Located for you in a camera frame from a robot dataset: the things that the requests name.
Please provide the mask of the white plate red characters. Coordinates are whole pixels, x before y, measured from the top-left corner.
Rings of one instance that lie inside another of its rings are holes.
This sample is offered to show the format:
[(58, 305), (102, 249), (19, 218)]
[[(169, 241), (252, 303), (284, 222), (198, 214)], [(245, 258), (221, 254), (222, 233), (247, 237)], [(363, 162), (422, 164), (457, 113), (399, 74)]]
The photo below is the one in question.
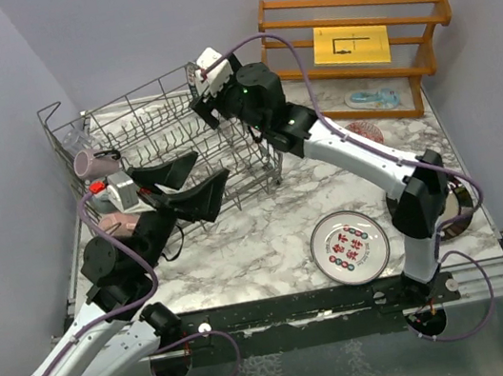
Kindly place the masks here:
[(386, 232), (371, 217), (355, 211), (325, 216), (312, 231), (312, 260), (333, 281), (364, 285), (383, 273), (390, 258)]

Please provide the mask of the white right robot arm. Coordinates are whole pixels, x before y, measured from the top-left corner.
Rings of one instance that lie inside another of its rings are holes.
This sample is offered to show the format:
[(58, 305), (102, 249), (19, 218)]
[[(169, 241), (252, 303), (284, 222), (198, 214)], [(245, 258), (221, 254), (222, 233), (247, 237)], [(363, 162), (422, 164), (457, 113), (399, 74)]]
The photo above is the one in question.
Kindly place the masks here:
[(287, 101), (281, 79), (266, 64), (243, 65), (207, 49), (185, 66), (190, 108), (213, 129), (237, 119), (252, 139), (275, 150), (351, 172), (397, 203), (392, 224), (404, 236), (401, 294), (416, 306), (437, 293), (438, 220), (449, 193), (440, 154), (422, 155), (378, 144), (342, 129), (318, 110)]

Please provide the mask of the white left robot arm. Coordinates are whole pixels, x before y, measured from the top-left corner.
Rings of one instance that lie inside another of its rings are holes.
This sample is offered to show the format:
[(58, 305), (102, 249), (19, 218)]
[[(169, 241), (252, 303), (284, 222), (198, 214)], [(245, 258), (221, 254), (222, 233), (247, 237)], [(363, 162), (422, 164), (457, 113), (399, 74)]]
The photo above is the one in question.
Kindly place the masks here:
[(118, 170), (95, 179), (77, 204), (93, 238), (82, 274), (86, 303), (30, 376), (114, 376), (183, 338), (181, 319), (151, 297), (155, 266), (180, 222), (214, 222), (230, 172), (221, 168), (185, 188), (198, 155), (187, 153), (151, 168)]

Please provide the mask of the purple glass mug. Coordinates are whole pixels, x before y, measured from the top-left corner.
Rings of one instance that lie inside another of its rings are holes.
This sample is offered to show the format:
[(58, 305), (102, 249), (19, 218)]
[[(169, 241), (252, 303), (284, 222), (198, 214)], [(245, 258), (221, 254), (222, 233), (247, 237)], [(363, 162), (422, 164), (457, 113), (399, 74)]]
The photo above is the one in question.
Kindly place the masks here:
[(117, 149), (81, 149), (73, 161), (73, 171), (82, 181), (106, 177), (120, 169), (121, 153)]

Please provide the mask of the green rimmed white plate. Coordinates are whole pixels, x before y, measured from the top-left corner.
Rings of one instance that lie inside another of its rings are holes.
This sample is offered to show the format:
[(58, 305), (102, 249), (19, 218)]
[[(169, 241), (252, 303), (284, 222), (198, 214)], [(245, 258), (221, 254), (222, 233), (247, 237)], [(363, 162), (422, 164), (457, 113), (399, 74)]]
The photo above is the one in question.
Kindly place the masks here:
[(199, 91), (196, 86), (196, 72), (199, 70), (198, 65), (194, 62), (189, 62), (184, 66), (186, 81), (188, 83), (189, 91), (191, 93), (192, 99), (197, 99), (199, 97)]

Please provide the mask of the pink mug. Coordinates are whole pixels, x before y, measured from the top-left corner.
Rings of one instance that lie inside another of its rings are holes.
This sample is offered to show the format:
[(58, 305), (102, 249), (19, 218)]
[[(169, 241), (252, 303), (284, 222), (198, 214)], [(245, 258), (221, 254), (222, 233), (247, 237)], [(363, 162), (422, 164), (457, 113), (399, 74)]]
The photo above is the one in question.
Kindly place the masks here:
[(107, 234), (112, 240), (123, 241), (132, 237), (139, 219), (140, 214), (124, 214), (116, 211), (102, 215), (97, 226), (104, 235)]

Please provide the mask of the dark rimmed beige plate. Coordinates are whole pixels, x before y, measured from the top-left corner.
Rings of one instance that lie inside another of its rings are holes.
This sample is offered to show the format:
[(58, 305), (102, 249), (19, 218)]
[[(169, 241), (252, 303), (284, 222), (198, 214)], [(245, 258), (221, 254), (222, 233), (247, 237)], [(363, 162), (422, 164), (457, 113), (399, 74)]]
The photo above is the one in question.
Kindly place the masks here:
[(472, 222), (473, 198), (462, 182), (454, 177), (448, 179), (449, 193), (446, 197), (446, 206), (444, 212), (439, 218), (439, 223), (450, 221), (443, 228), (441, 239), (443, 242), (450, 241), (463, 234), (469, 228)]

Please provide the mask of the grey-green ceramic mug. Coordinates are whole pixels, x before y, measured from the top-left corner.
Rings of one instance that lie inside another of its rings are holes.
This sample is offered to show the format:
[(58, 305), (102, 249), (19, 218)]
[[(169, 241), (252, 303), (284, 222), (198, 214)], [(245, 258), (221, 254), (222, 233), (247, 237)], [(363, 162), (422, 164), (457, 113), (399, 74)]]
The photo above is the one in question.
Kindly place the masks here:
[(116, 211), (116, 207), (110, 202), (108, 197), (92, 196), (91, 205), (100, 215)]

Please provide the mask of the clear octagonal glass tumbler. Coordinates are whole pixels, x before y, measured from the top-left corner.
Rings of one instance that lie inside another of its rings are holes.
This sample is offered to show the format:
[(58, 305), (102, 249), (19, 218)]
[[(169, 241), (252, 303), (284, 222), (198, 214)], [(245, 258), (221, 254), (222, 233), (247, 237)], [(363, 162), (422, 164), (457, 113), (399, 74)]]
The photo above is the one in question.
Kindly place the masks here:
[(65, 135), (61, 144), (67, 153), (75, 156), (82, 149), (93, 148), (96, 140), (83, 129), (73, 128)]

